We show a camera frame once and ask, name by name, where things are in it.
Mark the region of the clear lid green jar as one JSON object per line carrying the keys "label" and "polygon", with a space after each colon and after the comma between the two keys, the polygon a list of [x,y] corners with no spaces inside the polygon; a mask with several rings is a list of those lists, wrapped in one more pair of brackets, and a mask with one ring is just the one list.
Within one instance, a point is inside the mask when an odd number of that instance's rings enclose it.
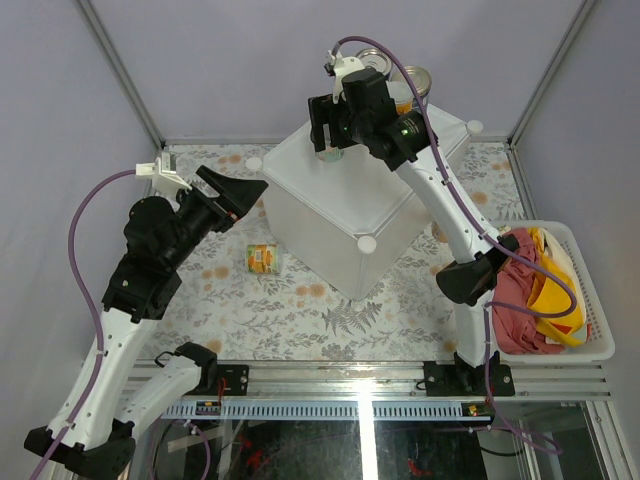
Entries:
{"label": "clear lid green jar", "polygon": [[323,126],[323,140],[325,148],[318,151],[316,156],[326,163],[335,163],[343,157],[343,150],[331,145],[331,133],[328,124]]}

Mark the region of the blue soup can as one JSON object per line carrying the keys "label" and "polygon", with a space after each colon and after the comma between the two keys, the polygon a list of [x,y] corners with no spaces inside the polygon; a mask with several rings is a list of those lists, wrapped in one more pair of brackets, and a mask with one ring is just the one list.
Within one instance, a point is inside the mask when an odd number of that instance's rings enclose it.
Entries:
{"label": "blue soup can", "polygon": [[[425,68],[419,66],[406,66],[404,68],[413,81],[421,102],[426,108],[429,103],[429,95],[432,87],[432,77],[430,73]],[[405,79],[399,70],[396,70],[391,75],[391,80],[405,82]],[[412,108],[413,110],[419,109],[418,102],[415,98],[413,99]]]}
{"label": "blue soup can", "polygon": [[370,67],[388,77],[393,69],[390,58],[375,47],[360,50],[355,57],[361,61],[364,67]]}

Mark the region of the white lid yellow jar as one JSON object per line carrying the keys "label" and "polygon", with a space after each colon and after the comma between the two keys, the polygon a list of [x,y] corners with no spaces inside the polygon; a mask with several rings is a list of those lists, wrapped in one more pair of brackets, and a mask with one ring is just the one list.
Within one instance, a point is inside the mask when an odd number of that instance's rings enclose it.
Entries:
{"label": "white lid yellow jar", "polygon": [[448,242],[447,236],[445,235],[443,230],[440,228],[440,226],[436,222],[433,222],[431,224],[431,233],[434,239],[437,240],[438,242],[440,243]]}

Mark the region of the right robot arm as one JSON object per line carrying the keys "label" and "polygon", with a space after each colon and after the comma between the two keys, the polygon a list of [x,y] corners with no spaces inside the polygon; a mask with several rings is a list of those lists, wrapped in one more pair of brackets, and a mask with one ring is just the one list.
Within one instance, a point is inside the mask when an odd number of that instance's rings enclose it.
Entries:
{"label": "right robot arm", "polygon": [[425,109],[398,114],[384,76],[371,67],[331,75],[333,92],[308,101],[314,149],[366,147],[431,212],[454,258],[436,282],[454,305],[457,356],[465,362],[456,369],[456,382],[463,392],[478,394],[492,380],[486,365],[495,350],[489,304],[498,274],[518,242],[511,234],[499,234],[462,189]]}

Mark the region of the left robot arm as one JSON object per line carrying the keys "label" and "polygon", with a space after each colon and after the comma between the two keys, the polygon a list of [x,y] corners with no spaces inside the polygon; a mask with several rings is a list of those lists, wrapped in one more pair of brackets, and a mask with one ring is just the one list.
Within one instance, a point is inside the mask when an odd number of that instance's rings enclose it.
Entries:
{"label": "left robot arm", "polygon": [[181,285],[181,265],[209,233],[224,233],[245,217],[268,184],[201,166],[196,174],[213,189],[209,197],[150,164],[130,173],[152,177],[160,193],[131,207],[124,227],[126,252],[101,302],[91,299],[82,279],[76,281],[89,306],[95,339],[56,416],[27,434],[25,449],[40,458],[33,478],[53,461],[87,479],[115,479],[134,456],[140,436],[169,406],[185,394],[204,395],[221,385],[216,353],[186,342],[128,402],[120,401],[142,347]]}

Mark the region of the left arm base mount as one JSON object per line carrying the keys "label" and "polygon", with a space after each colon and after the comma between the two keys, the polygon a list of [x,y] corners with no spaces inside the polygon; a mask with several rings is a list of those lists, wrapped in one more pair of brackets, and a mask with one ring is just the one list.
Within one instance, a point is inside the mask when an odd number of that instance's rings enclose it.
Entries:
{"label": "left arm base mount", "polygon": [[215,397],[246,396],[250,367],[243,364],[222,364],[206,367],[196,387],[187,395],[213,395]]}

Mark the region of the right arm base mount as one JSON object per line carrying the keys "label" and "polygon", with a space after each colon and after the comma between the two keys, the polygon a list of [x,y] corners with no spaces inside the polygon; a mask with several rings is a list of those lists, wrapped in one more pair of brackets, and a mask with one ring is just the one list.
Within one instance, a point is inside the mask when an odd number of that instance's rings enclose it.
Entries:
{"label": "right arm base mount", "polygon": [[425,361],[423,379],[415,387],[428,397],[486,396],[487,390],[494,397],[515,395],[511,368],[501,361],[499,352],[478,367],[469,366],[457,354],[453,363]]}

